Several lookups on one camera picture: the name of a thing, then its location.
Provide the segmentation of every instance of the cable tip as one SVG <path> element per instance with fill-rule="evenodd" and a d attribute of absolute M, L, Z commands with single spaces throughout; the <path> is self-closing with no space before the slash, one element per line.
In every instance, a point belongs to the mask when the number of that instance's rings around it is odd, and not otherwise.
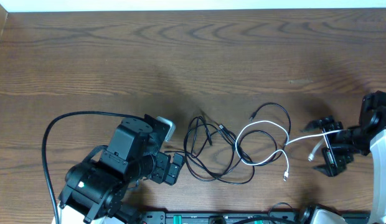
<path fill-rule="evenodd" d="M 309 160 L 310 162 L 312 162 L 313 158 L 315 158 L 315 155 L 312 154 L 312 153 L 310 153 L 310 155 L 308 156 L 308 160 Z"/>
<path fill-rule="evenodd" d="M 285 171 L 285 175 L 283 176 L 283 180 L 284 181 L 287 181 L 287 178 L 288 178 L 288 172 L 287 172 L 287 170 Z"/>

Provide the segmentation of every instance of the white background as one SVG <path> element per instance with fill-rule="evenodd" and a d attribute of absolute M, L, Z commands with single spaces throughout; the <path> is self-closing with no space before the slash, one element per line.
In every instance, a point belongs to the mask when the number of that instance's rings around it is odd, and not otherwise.
<path fill-rule="evenodd" d="M 386 0 L 0 0 L 8 12 L 386 7 Z"/>

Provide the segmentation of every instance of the cable plug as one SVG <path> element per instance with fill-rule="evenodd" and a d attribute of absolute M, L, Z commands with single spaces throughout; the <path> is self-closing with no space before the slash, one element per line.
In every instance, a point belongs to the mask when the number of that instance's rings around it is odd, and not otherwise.
<path fill-rule="evenodd" d="M 257 112 L 254 112 L 254 113 L 251 114 L 250 122 L 252 122 L 254 120 L 256 115 L 257 115 Z"/>
<path fill-rule="evenodd" d="M 312 153 L 310 153 L 310 155 L 308 156 L 308 160 L 309 160 L 310 162 L 312 162 L 313 158 L 315 158 L 315 155 L 312 154 Z"/>
<path fill-rule="evenodd" d="M 284 181 L 287 181 L 287 178 L 288 178 L 288 171 L 286 170 L 286 171 L 285 171 L 285 174 L 284 174 L 284 176 L 283 176 L 283 180 L 284 180 Z"/>

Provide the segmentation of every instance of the white panel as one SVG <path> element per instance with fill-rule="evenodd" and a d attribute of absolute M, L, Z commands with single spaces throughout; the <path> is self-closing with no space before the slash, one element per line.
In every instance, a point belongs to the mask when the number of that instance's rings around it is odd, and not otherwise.
<path fill-rule="evenodd" d="M 386 7 L 386 0 L 0 0 L 8 12 Z"/>

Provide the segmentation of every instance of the wooden table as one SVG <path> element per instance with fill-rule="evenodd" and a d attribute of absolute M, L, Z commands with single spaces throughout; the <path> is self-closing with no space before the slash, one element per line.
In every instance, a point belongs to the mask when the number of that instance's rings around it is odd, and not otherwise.
<path fill-rule="evenodd" d="M 386 91 L 386 9 L 10 14 L 0 45 L 0 223 L 50 223 L 40 145 L 48 123 L 79 110 L 163 116 L 176 133 L 163 148 L 182 149 L 187 124 L 205 113 L 237 133 L 260 104 L 282 104 L 291 137 L 308 121 L 333 114 L 357 124 L 362 97 Z M 277 108 L 258 119 L 283 126 Z M 78 116 L 56 124 L 48 161 L 58 195 L 69 168 L 107 144 L 118 118 Z M 270 125 L 281 143 L 283 132 Z M 372 158 L 356 156 L 328 178 L 307 156 L 319 139 L 286 148 L 285 160 L 256 169 L 246 185 L 203 183 L 183 168 L 177 184 L 146 181 L 125 201 L 170 211 L 262 211 L 277 202 L 299 208 L 319 202 L 339 210 L 370 210 Z M 271 141 L 243 143 L 259 161 Z M 202 158 L 225 167 L 230 147 L 219 138 Z M 229 180 L 243 180 L 239 165 Z"/>

